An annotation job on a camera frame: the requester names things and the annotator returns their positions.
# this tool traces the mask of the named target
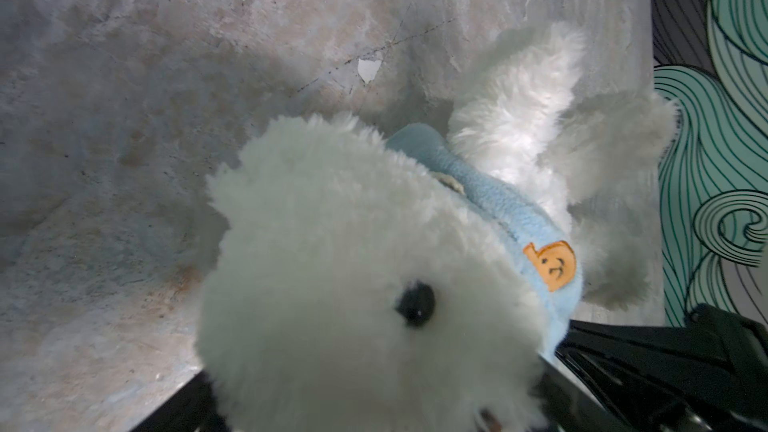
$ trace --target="orange tag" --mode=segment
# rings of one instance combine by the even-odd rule
[[[523,253],[536,267],[550,292],[566,285],[576,275],[576,254],[564,240],[545,245],[538,252],[530,243],[525,246]]]

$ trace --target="black metal frame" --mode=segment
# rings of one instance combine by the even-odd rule
[[[700,305],[685,328],[572,321],[557,356],[595,403],[544,362],[544,412],[567,432],[768,432],[768,334]],[[200,372],[132,432],[230,432]]]

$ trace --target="stuffed animal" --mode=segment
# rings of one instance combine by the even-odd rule
[[[586,273],[568,205],[599,186],[577,187],[580,161],[610,161],[589,137],[609,110],[562,117],[583,48],[565,24],[502,34],[466,75],[448,140],[423,124],[384,140],[351,114],[280,118],[209,178],[229,229],[197,352],[232,427],[543,425],[540,358],[554,360]],[[667,134],[635,101],[619,109]],[[627,166],[648,151],[621,147]]]

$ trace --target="fluffy white fur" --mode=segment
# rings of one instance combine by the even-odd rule
[[[677,111],[655,93],[592,97],[570,108],[584,40],[568,24],[509,30],[459,87],[448,123],[454,152],[536,201],[567,233],[584,270],[585,299],[608,308],[642,300],[648,268],[629,230],[569,206],[630,172],[655,167]]]
[[[448,121],[452,150],[478,170],[516,185],[568,232],[567,189],[539,155],[581,76],[584,38],[565,23],[499,35],[458,89]]]
[[[544,312],[496,231],[349,116],[280,119],[209,180],[230,224],[197,351],[245,432],[468,432],[539,419]],[[430,284],[424,328],[395,311]]]
[[[593,196],[603,184],[654,168],[677,130],[677,109],[652,92],[589,97],[562,118],[562,133],[540,157],[565,179],[568,203]]]

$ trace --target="blue scarf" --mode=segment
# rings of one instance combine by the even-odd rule
[[[500,238],[509,260],[531,284],[549,314],[541,354],[552,362],[554,350],[568,332],[584,281],[566,235],[515,187],[481,173],[453,154],[442,136],[427,125],[412,124],[399,130],[386,146],[432,172],[453,177],[464,187],[468,207],[502,227]]]

